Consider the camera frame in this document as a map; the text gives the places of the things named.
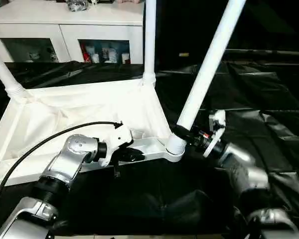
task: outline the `white cabinet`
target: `white cabinet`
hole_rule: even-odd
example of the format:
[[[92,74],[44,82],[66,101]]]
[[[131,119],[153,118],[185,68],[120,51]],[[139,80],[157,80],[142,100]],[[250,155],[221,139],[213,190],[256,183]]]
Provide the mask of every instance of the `white cabinet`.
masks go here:
[[[119,63],[124,53],[130,55],[131,64],[143,63],[141,26],[61,25],[61,30],[72,60],[84,62],[82,51],[90,53],[86,49],[89,47],[99,55],[100,61],[107,60],[109,54],[102,50],[114,49]]]
[[[144,4],[98,4],[70,12],[65,3],[14,0],[0,8],[0,57],[4,62],[143,63]]]
[[[67,51],[59,25],[0,24],[0,57],[4,62],[67,62]]]

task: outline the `black cable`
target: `black cable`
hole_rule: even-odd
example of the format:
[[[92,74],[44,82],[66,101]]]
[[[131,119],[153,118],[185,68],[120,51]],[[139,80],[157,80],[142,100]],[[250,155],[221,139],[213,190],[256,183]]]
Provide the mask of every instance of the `black cable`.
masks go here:
[[[17,168],[17,166],[25,159],[27,158],[32,152],[34,152],[36,149],[38,149],[39,147],[41,147],[42,145],[44,145],[45,143],[49,142],[50,140],[65,134],[67,132],[70,132],[72,130],[75,130],[77,128],[82,128],[85,126],[90,126],[90,125],[94,125],[94,124],[112,124],[114,125],[115,128],[118,128],[119,126],[122,125],[122,123],[116,123],[116,122],[109,122],[109,121],[99,121],[99,122],[91,122],[91,123],[84,123],[84,124],[80,124],[68,129],[65,129],[59,133],[56,133],[52,136],[50,136],[49,138],[46,138],[45,140],[41,141],[40,143],[38,143],[36,146],[34,146],[32,149],[30,149],[28,152],[26,152],[23,156],[21,156],[15,163],[14,165],[10,168],[10,170],[6,173],[6,175],[4,176],[3,180],[1,181],[0,184],[0,197],[2,194],[2,190],[4,189],[4,186],[6,184],[6,182],[8,181],[8,178],[10,177],[10,175],[12,174],[12,172],[15,170],[15,168]]]

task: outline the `shelf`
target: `shelf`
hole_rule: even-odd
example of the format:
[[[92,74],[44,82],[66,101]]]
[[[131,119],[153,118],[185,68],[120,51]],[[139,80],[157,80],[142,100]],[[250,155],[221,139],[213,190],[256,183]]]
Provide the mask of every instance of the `shelf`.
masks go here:
[[[144,3],[90,4],[86,11],[70,12],[66,3],[14,0],[0,8],[0,24],[143,25]]]

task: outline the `item on cabinet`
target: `item on cabinet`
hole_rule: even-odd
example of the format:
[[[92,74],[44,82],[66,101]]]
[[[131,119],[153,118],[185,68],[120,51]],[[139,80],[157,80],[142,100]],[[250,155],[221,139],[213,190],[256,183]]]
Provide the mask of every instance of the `item on cabinet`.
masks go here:
[[[109,48],[108,47],[102,47],[102,57],[103,60],[107,61],[109,59]]]
[[[126,1],[132,1],[134,3],[140,3],[141,2],[141,0],[117,0],[117,1],[118,1],[118,3],[123,3],[123,2],[126,2]]]
[[[88,0],[67,0],[66,3],[70,11],[84,11],[89,6]]]
[[[118,62],[118,53],[114,48],[109,49],[109,60],[111,63],[117,63]]]
[[[129,53],[122,53],[122,63],[123,64],[130,64],[130,54]]]
[[[46,51],[50,54],[50,61],[51,62],[59,62],[58,57],[56,56],[56,53],[54,50],[52,50],[50,47],[46,49]]]
[[[99,57],[98,53],[92,55],[92,62],[93,63],[100,63],[100,57]]]
[[[29,54],[29,58],[31,61],[33,61],[33,62],[39,61],[39,59],[40,59],[39,52],[34,51],[34,52],[29,52],[28,54]]]
[[[92,57],[95,54],[95,47],[94,46],[85,46],[86,52]]]
[[[85,47],[83,44],[81,44],[81,50],[83,54],[83,60],[85,63],[91,63],[90,55],[86,52]]]
[[[113,3],[114,0],[97,0],[97,3]]]

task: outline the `black fabric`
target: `black fabric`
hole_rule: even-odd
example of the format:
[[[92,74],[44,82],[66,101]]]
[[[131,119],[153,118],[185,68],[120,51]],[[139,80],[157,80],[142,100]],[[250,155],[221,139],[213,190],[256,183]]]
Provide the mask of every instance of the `black fabric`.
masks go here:
[[[142,66],[80,63],[8,64],[26,88],[124,80]],[[175,123],[199,66],[157,73],[156,92]],[[0,118],[8,98],[0,84]],[[225,109],[224,139],[244,147],[270,174],[277,206],[299,226],[299,66],[223,62],[196,118],[208,129],[209,110]],[[59,235],[226,233],[236,218],[229,181],[200,153],[188,150],[179,163],[138,163],[79,175],[55,225]],[[7,187],[0,225],[32,184]]]

